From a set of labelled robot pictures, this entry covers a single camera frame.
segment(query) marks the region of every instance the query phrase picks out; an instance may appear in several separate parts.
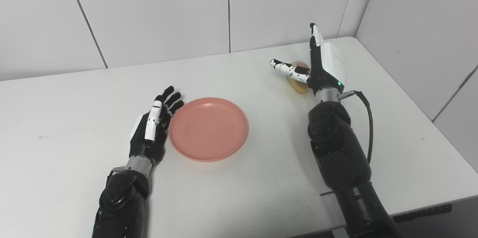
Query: white table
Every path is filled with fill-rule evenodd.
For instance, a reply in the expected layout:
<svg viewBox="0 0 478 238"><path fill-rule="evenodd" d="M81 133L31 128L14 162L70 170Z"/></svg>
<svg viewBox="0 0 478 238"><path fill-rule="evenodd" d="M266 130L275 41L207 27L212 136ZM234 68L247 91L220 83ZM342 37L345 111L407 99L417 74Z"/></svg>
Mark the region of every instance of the white table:
<svg viewBox="0 0 478 238"><path fill-rule="evenodd" d="M354 38L349 89L374 115L372 182L389 214L478 195L478 174ZM152 171L148 237L280 238L344 224L306 132L312 92L299 95L269 60L309 61L308 43L0 82L0 237L84 238L112 167L128 158L139 114L169 85L186 101L215 96L246 114L232 156L193 161L166 143ZM367 147L367 112L344 100Z"/></svg>

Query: white robotic finger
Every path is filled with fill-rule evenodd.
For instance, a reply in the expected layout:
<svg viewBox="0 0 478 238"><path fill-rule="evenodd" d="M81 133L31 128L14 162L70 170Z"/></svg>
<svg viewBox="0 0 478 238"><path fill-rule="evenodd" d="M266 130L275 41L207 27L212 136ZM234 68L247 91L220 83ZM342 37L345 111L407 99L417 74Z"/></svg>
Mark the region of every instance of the white robotic finger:
<svg viewBox="0 0 478 238"><path fill-rule="evenodd" d="M277 71L280 71L294 80L307 83L307 79L309 79L309 69L307 68L292 66L290 63L284 63L276 59L270 60L269 64Z"/></svg>

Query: robotic hand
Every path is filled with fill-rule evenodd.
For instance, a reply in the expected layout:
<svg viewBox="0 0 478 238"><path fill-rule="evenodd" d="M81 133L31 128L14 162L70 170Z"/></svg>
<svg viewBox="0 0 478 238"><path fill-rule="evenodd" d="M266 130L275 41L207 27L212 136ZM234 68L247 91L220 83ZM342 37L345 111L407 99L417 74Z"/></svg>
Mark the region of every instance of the robotic hand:
<svg viewBox="0 0 478 238"><path fill-rule="evenodd" d="M292 66L276 59L270 65L291 78L307 83L318 104L309 112L308 133L322 178L337 198L352 237L404 238L387 214L370 182L372 112L362 92L345 88L343 55L332 43L324 43L317 25L311 23L311 69ZM369 112L369 153L365 157L350 127L350 116L340 101L357 95Z"/></svg>
<svg viewBox="0 0 478 238"><path fill-rule="evenodd" d="M171 117L184 105L179 100L181 93L173 92L170 86L154 99L131 138L126 167L116 167L109 174L99 198L93 238L141 237L145 201L150 193L148 176L164 156Z"/></svg>

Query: robot finger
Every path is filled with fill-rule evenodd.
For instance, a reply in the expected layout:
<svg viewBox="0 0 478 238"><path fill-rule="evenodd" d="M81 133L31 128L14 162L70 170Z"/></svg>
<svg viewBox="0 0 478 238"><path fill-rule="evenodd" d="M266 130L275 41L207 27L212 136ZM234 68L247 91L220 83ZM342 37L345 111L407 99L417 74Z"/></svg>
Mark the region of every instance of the robot finger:
<svg viewBox="0 0 478 238"><path fill-rule="evenodd" d="M173 104L174 102L176 102L177 100L179 100L181 98L181 93L174 93L165 103L164 103L164 106L169 109Z"/></svg>
<svg viewBox="0 0 478 238"><path fill-rule="evenodd" d="M162 96L167 99L169 97L169 95L171 95L172 93L174 92L174 87L173 86L169 86L167 87L164 92L162 93Z"/></svg>
<svg viewBox="0 0 478 238"><path fill-rule="evenodd" d="M171 117L176 113L176 111L179 108L183 107L183 105L184 105L183 100L180 100L180 101L176 102L173 106L171 106L171 108L168 109L168 112L171 115Z"/></svg>

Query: white wall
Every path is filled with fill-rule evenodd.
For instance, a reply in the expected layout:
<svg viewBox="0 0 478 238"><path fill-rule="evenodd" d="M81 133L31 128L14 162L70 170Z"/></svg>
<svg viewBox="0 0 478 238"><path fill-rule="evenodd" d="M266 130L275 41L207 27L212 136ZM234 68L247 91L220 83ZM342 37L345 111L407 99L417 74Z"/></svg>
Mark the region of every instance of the white wall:
<svg viewBox="0 0 478 238"><path fill-rule="evenodd" d="M357 38L433 119L478 65L477 12L478 0L370 0ZM435 120L475 170L477 87L475 73ZM410 238L478 237L477 209L478 199L464 200L449 214L399 226Z"/></svg>
<svg viewBox="0 0 478 238"><path fill-rule="evenodd" d="M110 67L229 52L227 0L80 0Z"/></svg>
<svg viewBox="0 0 478 238"><path fill-rule="evenodd" d="M0 0L0 81L98 68L76 0Z"/></svg>
<svg viewBox="0 0 478 238"><path fill-rule="evenodd" d="M370 0L357 38L433 119L478 63L477 0Z"/></svg>
<svg viewBox="0 0 478 238"><path fill-rule="evenodd" d="M79 0L109 67L354 36L368 0ZM76 0L0 0L0 80L104 68Z"/></svg>
<svg viewBox="0 0 478 238"><path fill-rule="evenodd" d="M230 0L231 51L306 42L310 22L317 23L324 38L336 38L339 31L341 37L355 36L367 2Z"/></svg>

